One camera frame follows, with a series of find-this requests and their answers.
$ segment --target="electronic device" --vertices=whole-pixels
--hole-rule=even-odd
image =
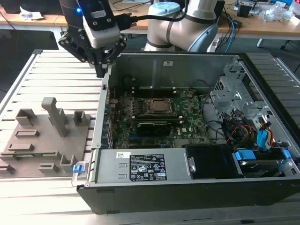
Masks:
[[[97,214],[271,205],[300,192],[299,113],[283,105],[299,80],[283,68],[269,54],[122,53],[102,80],[77,192]]]

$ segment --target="gray carpet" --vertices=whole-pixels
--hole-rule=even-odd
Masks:
[[[53,34],[48,31],[19,31],[11,30],[11,39],[0,38],[0,89],[7,91],[19,75],[26,61],[34,49],[57,49]],[[262,48],[257,48],[258,39],[237,38],[228,52],[230,53],[271,53],[274,57],[280,57],[283,62],[294,70],[300,63],[300,45],[287,45],[283,51],[280,49],[284,40],[266,40]],[[146,35],[134,34],[128,39],[126,51],[139,51],[145,46]],[[0,101],[5,92],[0,90]]]

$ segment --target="wooden desk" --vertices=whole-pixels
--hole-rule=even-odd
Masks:
[[[232,4],[235,0],[225,0],[226,5],[225,8],[228,8],[228,4]],[[126,8],[129,6],[133,6],[134,4],[129,3],[117,3],[116,6],[118,8]],[[132,15],[146,15],[148,14],[149,4],[142,5],[139,7],[135,7],[134,11],[124,10],[121,12],[115,12],[115,15],[119,15],[122,13],[131,12]],[[238,36],[241,38],[265,38],[265,39],[299,39],[300,37],[300,26],[294,26],[289,21],[273,21],[273,22],[264,22],[263,19],[259,15],[250,15],[248,18],[237,17],[236,11],[227,9],[228,14],[231,17],[234,17],[235,20],[241,21],[243,23],[241,29],[238,32]],[[54,22],[55,26],[66,27],[67,22],[64,16],[58,16],[56,21]],[[148,28],[148,20],[142,20],[137,23],[137,26],[130,28],[127,32],[131,33],[146,33]],[[226,20],[222,20],[219,25],[219,33],[226,33],[228,31],[228,23]]]
[[[43,20],[34,20],[28,21],[21,18],[19,14],[8,14],[5,12],[4,8],[0,7],[0,11],[5,17],[6,20],[9,21],[11,25],[0,15],[0,29],[5,30],[43,30],[43,31],[51,31],[54,33],[55,39],[58,40],[61,37],[61,27],[57,27],[54,25],[55,20],[58,15],[43,15],[45,19]]]
[[[58,15],[44,15],[44,20],[28,21],[21,18],[19,14],[8,14],[4,8],[0,7],[3,16],[9,21],[11,25],[27,25],[27,26],[54,26],[54,22]],[[8,24],[7,21],[0,15],[0,24]]]
[[[235,0],[225,0],[225,7],[228,8],[229,4],[235,2]],[[129,6],[134,6],[136,4],[129,3],[117,3],[115,6],[118,8],[126,8]],[[140,16],[146,15],[148,13],[149,4],[141,5],[130,10],[114,12],[115,15],[122,13],[131,12],[132,15]],[[289,21],[273,21],[264,22],[259,15],[250,15],[248,18],[237,17],[236,12],[231,8],[227,9],[227,12],[238,21],[243,23],[241,29],[238,32],[238,37],[240,38],[261,38],[262,39],[289,39],[289,40],[300,40],[300,26],[294,26]],[[7,20],[15,27],[16,30],[48,30],[54,33],[56,40],[58,41],[61,37],[60,33],[66,31],[67,22],[64,16],[61,15],[45,15],[45,20],[40,21],[26,21],[22,19],[18,14],[7,14],[3,8],[0,8],[2,14]],[[11,26],[0,16],[0,29],[9,29]],[[142,20],[128,30],[122,31],[122,33],[139,33],[146,34],[148,29],[148,20]],[[219,25],[217,38],[222,37],[228,31],[228,23],[222,20]]]
[[[112,3],[116,2],[117,0],[109,0],[112,11],[114,10],[118,10],[117,8],[115,8]],[[118,8],[127,8],[130,6],[134,6],[136,4],[130,4],[130,3],[117,3],[116,7]],[[141,15],[147,15],[148,14],[148,9],[149,9],[150,4],[145,4],[145,5],[141,5],[141,6],[137,6],[134,7],[131,10],[124,10],[124,11],[118,11],[118,12],[114,12],[115,15],[120,15],[123,13],[132,13],[132,15],[136,15],[136,16],[141,16]],[[63,15],[59,15],[57,17],[57,19],[54,22],[55,26],[60,26],[60,27],[67,27],[67,21],[65,19],[65,17]],[[148,20],[141,20],[137,22],[137,25],[128,29],[128,30],[124,30],[122,31],[122,33],[134,33],[134,34],[146,34],[147,33],[147,29],[148,29]]]

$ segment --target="paper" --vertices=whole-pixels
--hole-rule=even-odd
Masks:
[[[20,6],[20,16],[25,19],[25,20],[40,20],[40,19],[44,19],[44,17],[41,15],[40,12],[29,12],[25,9],[22,9],[22,7]]]

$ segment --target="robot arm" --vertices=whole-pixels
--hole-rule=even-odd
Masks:
[[[207,30],[211,24],[207,26],[206,23],[216,17],[214,14],[216,2],[217,0],[190,0],[188,6],[185,0],[185,12],[176,16],[131,16],[131,14],[114,16],[108,0],[60,0],[68,28],[59,44],[81,62],[87,61],[94,65],[97,77],[104,77],[107,64],[113,62],[126,47],[126,38],[120,34],[120,31],[129,29],[139,20],[151,19],[148,43],[156,46],[159,46],[159,43],[166,43],[188,50],[180,43],[191,46],[190,42],[196,42],[199,45],[197,41],[199,35],[203,32],[207,34],[208,31],[210,38],[206,38],[205,44],[208,42],[210,44],[216,34],[216,28],[211,32]],[[212,19],[207,19],[206,15],[214,16]],[[165,27],[161,32],[166,33],[165,37],[160,37],[156,23],[159,23],[160,28]]]

